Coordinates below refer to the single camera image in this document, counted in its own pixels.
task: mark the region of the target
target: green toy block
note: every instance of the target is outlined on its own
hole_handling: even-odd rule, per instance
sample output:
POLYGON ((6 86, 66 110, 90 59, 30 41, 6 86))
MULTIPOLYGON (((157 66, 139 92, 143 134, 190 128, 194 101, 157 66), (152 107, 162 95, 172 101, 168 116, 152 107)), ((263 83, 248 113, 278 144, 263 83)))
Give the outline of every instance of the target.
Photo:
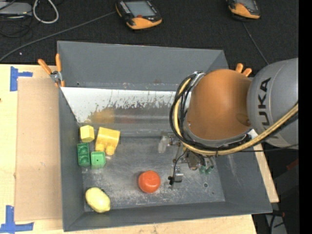
POLYGON ((105 153, 104 152, 91 152, 91 168, 98 169, 105 166, 105 153))
POLYGON ((89 166, 90 165, 90 153, 88 143, 77 144, 78 151, 78 165, 89 166))

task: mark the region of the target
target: orange handheld controller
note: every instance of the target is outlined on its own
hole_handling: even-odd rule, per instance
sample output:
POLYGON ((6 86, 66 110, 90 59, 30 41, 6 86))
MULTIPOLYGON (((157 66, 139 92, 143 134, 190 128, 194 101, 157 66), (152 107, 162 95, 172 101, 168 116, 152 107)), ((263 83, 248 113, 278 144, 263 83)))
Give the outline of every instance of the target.
POLYGON ((118 0, 116 10, 133 30, 144 30, 162 22, 160 12, 148 0, 118 0))

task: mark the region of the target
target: yellow block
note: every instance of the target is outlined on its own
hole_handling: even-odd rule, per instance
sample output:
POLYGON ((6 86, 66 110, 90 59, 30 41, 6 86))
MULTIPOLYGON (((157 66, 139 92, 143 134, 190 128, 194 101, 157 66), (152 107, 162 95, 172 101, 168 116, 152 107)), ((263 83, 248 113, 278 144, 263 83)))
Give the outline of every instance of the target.
POLYGON ((91 142, 92 140, 94 140, 95 137, 93 126, 86 125, 80 127, 80 137, 82 142, 91 142))
POLYGON ((95 151, 113 155, 118 145, 120 131, 100 127, 98 129, 95 151))

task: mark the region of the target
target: orange object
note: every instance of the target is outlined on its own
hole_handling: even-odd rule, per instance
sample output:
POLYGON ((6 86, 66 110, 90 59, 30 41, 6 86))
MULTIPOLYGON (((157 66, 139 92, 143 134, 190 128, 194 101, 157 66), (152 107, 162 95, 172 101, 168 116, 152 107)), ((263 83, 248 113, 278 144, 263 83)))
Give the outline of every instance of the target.
POLYGON ((154 171, 143 172, 138 178, 138 185, 145 193, 153 193, 160 187, 160 177, 154 171))

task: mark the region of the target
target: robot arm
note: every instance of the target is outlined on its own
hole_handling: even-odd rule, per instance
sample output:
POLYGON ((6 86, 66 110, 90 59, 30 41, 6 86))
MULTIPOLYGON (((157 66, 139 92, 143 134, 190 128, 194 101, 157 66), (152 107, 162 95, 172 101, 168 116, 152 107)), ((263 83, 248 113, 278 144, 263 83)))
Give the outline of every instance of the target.
POLYGON ((298 58, 270 64, 253 79, 250 70, 241 71, 241 65, 214 70, 197 80, 194 73, 179 86, 170 122, 188 150, 214 156, 264 140, 276 147, 298 144, 298 58), (247 141, 252 129, 258 136, 247 141))

